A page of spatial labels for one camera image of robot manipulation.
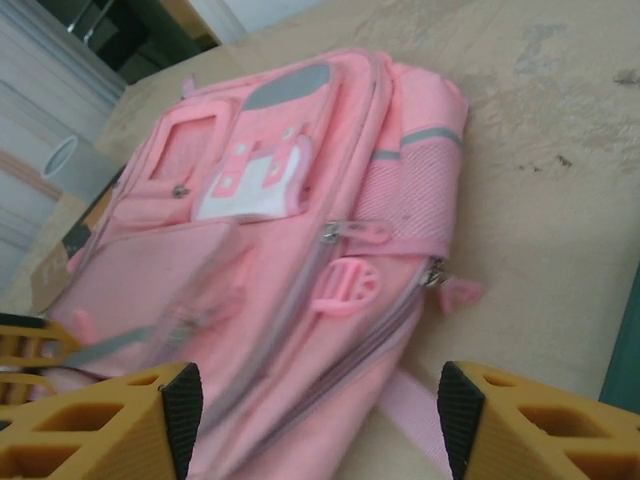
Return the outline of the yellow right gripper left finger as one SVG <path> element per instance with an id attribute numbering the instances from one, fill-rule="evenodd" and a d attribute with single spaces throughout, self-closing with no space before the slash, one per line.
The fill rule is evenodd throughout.
<path id="1" fill-rule="evenodd" d="M 201 422 L 194 363 L 1 409 L 4 479 L 185 479 Z"/>

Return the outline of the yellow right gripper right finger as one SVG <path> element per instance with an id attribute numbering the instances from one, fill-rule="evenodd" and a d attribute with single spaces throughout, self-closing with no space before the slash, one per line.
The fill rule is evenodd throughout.
<path id="1" fill-rule="evenodd" d="M 639 476 L 639 416 L 471 361 L 448 361 L 438 413 L 455 479 Z"/>

